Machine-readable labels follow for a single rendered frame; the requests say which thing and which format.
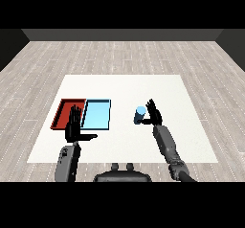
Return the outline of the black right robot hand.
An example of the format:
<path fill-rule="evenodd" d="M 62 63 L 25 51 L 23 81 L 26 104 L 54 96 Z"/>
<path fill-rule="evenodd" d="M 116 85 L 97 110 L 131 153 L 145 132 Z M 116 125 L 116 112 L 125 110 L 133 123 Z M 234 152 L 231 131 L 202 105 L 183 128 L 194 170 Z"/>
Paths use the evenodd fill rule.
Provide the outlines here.
<path fill-rule="evenodd" d="M 163 122 L 162 115 L 152 99 L 147 102 L 146 108 L 149 114 L 149 118 L 142 119 L 141 123 L 144 125 L 161 125 Z"/>

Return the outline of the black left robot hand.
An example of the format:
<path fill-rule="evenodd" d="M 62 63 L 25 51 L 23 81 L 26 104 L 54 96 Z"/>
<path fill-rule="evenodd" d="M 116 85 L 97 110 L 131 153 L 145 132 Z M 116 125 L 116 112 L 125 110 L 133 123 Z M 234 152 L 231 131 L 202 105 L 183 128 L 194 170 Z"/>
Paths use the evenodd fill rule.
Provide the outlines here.
<path fill-rule="evenodd" d="M 75 104 L 71 107 L 69 121 L 65 126 L 65 139 L 68 143 L 76 141 L 90 141 L 97 138 L 97 134 L 80 133 L 81 109 Z"/>

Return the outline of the small blue can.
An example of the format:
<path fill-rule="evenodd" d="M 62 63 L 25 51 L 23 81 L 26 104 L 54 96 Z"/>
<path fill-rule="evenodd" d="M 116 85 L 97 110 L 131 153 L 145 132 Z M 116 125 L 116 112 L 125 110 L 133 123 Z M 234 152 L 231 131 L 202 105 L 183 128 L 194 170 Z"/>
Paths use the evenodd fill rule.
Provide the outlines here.
<path fill-rule="evenodd" d="M 134 124 L 138 125 L 140 120 L 142 120 L 145 116 L 146 109 L 144 106 L 138 106 L 136 108 L 135 116 L 134 116 Z"/>

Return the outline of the red shallow open box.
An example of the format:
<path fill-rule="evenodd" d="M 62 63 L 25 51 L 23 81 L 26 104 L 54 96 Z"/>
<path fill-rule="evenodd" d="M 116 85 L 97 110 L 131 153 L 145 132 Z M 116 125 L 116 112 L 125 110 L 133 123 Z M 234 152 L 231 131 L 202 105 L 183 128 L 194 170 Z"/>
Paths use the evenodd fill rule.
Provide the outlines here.
<path fill-rule="evenodd" d="M 78 107 L 80 110 L 84 109 L 85 99 L 62 99 L 57 108 L 53 122 L 51 124 L 52 130 L 64 130 L 69 122 L 69 115 L 71 107 Z"/>

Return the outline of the light blue shallow open box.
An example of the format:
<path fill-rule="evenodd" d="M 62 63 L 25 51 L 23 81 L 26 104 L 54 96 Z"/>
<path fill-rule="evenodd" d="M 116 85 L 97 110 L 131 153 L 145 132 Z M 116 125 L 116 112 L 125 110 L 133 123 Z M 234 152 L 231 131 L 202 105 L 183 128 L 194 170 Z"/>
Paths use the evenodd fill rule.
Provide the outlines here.
<path fill-rule="evenodd" d="M 81 130 L 108 130 L 111 101 L 108 99 L 89 99 L 82 113 Z"/>

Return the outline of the dark grey robot body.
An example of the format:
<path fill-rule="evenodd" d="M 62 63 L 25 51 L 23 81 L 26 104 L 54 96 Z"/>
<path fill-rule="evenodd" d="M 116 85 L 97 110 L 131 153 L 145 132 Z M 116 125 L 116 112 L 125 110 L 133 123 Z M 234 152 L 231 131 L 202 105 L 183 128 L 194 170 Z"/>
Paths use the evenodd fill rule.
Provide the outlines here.
<path fill-rule="evenodd" d="M 151 182 L 148 174 L 134 170 L 132 163 L 126 164 L 126 170 L 120 171 L 119 164 L 113 163 L 111 170 L 97 174 L 94 182 Z"/>

